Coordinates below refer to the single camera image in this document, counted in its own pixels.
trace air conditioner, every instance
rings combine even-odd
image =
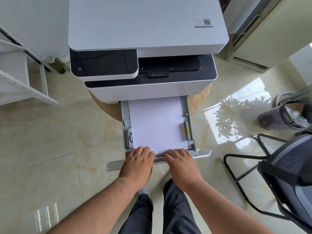
[[[227,61],[266,72],[312,42],[312,0],[261,0],[230,36]]]

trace open paper tray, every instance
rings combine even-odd
[[[188,110],[187,96],[180,96],[180,101],[181,101],[181,108],[182,108],[184,121],[188,122],[188,124],[189,124],[190,139],[188,140],[188,149],[187,150],[190,152],[190,154],[193,156],[193,158],[208,157],[211,154],[211,150],[196,149],[195,142],[193,140],[191,120],[190,120],[189,110]],[[123,127],[123,131],[124,131],[125,156],[127,157],[128,153],[133,148],[131,119],[130,119],[128,101],[121,101],[120,104],[121,104],[121,114],[122,114],[122,127]],[[165,163],[165,161],[163,160],[164,155],[165,155],[165,153],[156,154],[154,164]],[[123,163],[124,163],[124,159],[118,160],[118,161],[112,161],[112,162],[107,163],[104,166],[104,169],[107,172],[118,171],[121,169]]]

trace wooden stool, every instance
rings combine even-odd
[[[202,103],[205,101],[207,95],[209,94],[210,88],[211,88],[211,84],[208,85],[200,94],[197,94],[192,97],[188,97],[190,115],[194,114],[202,105]],[[108,115],[110,115],[112,118],[116,119],[117,121],[120,121],[120,122],[122,121],[120,103],[106,104],[106,103],[100,102],[90,91],[89,93],[91,94],[91,97],[96,102],[96,104],[98,104],[98,106],[104,112],[106,112]]]

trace office chair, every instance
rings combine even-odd
[[[270,154],[261,137],[284,142]],[[291,141],[258,134],[257,142],[266,156],[226,154],[224,164],[236,182],[245,200],[259,213],[291,220],[307,233],[312,233],[312,135],[303,134]],[[227,157],[261,160],[257,165],[236,177],[227,163]],[[239,181],[249,173],[258,170],[276,198],[283,215],[258,209],[247,197]]]

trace wall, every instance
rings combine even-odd
[[[289,57],[307,85],[312,84],[312,44],[308,44]]]
[[[68,53],[69,0],[0,0],[0,22],[42,60]]]
[[[234,34],[244,23],[260,0],[231,0],[223,13],[229,34]]]

